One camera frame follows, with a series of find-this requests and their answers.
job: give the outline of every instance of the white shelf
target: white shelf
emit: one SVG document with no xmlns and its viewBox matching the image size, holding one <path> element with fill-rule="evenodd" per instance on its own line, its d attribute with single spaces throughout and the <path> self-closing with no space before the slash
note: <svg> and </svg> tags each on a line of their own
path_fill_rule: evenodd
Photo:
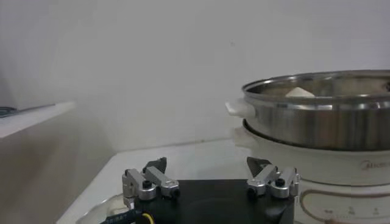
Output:
<svg viewBox="0 0 390 224">
<path fill-rule="evenodd" d="M 75 106 L 74 102 L 57 103 L 53 106 L 37 108 L 14 116 L 0 118 L 0 138 L 49 120 L 72 110 Z"/>
</svg>

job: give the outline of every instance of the control panel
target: control panel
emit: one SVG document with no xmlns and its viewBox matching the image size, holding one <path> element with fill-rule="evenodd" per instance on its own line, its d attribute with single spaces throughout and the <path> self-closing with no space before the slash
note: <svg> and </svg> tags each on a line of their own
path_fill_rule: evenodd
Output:
<svg viewBox="0 0 390 224">
<path fill-rule="evenodd" d="M 300 195 L 300 207 L 306 215 L 335 223 L 389 223 L 390 192 L 381 194 L 345 194 L 310 189 Z"/>
</svg>

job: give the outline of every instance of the white electric cooker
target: white electric cooker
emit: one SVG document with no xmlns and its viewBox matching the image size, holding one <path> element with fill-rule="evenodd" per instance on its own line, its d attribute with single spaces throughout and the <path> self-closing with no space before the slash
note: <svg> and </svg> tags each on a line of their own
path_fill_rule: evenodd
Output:
<svg viewBox="0 0 390 224">
<path fill-rule="evenodd" d="M 390 152 L 334 152 L 293 147 L 234 130 L 236 146 L 273 164 L 294 166 L 302 176 L 297 223 L 390 223 Z"/>
<path fill-rule="evenodd" d="M 302 176 L 297 223 L 390 223 L 390 71 L 276 77 L 226 104 L 235 144 Z"/>
</svg>

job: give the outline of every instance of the brand logo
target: brand logo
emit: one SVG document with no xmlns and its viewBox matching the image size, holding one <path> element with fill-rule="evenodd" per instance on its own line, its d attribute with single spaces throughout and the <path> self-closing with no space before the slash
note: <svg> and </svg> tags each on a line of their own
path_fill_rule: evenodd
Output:
<svg viewBox="0 0 390 224">
<path fill-rule="evenodd" d="M 387 168 L 390 167 L 390 162 L 372 162 L 369 160 L 364 160 L 360 163 L 360 169 L 361 170 L 369 170 L 374 168 Z"/>
</svg>

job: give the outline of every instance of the metal bracket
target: metal bracket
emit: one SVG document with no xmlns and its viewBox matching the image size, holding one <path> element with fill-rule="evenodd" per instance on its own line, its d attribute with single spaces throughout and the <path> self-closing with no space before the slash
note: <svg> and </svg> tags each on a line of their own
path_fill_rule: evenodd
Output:
<svg viewBox="0 0 390 224">
<path fill-rule="evenodd" d="M 122 175 L 122 188 L 124 200 L 134 196 L 138 196 L 140 200 L 156 197 L 156 185 L 145 179 L 136 169 L 126 170 Z"/>
<path fill-rule="evenodd" d="M 145 170 L 147 180 L 155 183 L 161 189 L 161 194 L 169 198 L 178 198 L 180 196 L 179 182 L 168 178 L 156 167 L 150 166 Z"/>
<path fill-rule="evenodd" d="M 293 167 L 285 168 L 280 176 L 271 183 L 271 194 L 276 198 L 288 198 L 298 195 L 300 176 Z"/>
<path fill-rule="evenodd" d="M 253 179 L 247 180 L 248 193 L 252 196 L 261 196 L 266 193 L 268 182 L 277 177 L 278 168 L 272 164 L 266 165 L 264 169 Z"/>
</svg>

